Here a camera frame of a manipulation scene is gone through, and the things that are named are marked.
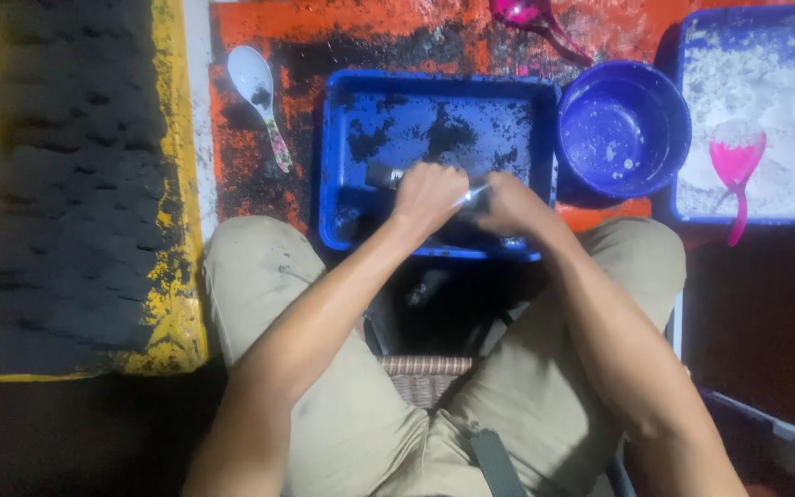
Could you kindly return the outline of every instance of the leg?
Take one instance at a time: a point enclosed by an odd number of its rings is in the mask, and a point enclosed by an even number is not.
[[[222,223],[205,253],[212,316],[228,367],[324,272],[304,236],[262,216]],[[341,497],[369,495],[379,486],[421,444],[427,416],[400,398],[352,333],[293,409],[291,423],[283,492]]]
[[[679,237],[652,220],[619,219],[582,244],[663,330],[686,279]],[[585,377],[557,288],[536,297],[448,411],[459,425],[496,430],[532,491],[587,495],[622,434]]]

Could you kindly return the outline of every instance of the hand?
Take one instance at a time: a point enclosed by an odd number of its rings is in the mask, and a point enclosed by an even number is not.
[[[450,166],[417,162],[397,188],[392,220],[410,227],[422,243],[462,207],[468,174]]]
[[[475,220],[480,229],[507,238],[527,235],[542,224],[566,226],[557,212],[516,176],[488,173],[490,210]]]

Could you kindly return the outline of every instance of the khaki pants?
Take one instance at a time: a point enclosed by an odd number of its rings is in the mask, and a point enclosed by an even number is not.
[[[663,329],[686,278],[677,235],[629,218],[581,239]],[[206,247],[205,272],[227,365],[323,271],[305,237],[285,223],[259,216],[222,223]],[[407,405],[352,333],[292,422],[283,494],[315,497],[490,496],[471,464],[471,423],[501,435],[531,494],[585,495],[621,436],[581,369],[556,288],[530,303],[447,410],[429,417]]]

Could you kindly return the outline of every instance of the white spoon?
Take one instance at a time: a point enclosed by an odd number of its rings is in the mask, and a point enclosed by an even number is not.
[[[266,121],[272,151],[275,153],[275,162],[281,171],[289,173],[293,166],[293,160],[291,160],[287,144],[284,143],[281,132],[278,130],[278,124],[275,123],[275,112],[272,109],[272,94],[275,85],[272,83],[269,64],[258,51],[242,46],[235,47],[229,53],[229,61],[226,66],[237,92],[259,112],[262,120]]]

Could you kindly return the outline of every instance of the person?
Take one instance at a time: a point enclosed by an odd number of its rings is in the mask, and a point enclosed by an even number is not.
[[[481,228],[524,235],[554,282],[432,417],[398,395],[356,326],[395,268],[457,212],[463,171],[416,163],[391,216],[326,272],[271,218],[222,223],[206,247],[230,379],[184,495],[490,496],[471,445],[500,436],[525,491],[587,495],[623,433],[657,495],[746,495],[662,330],[683,287],[679,237],[652,220],[582,233],[507,173]]]

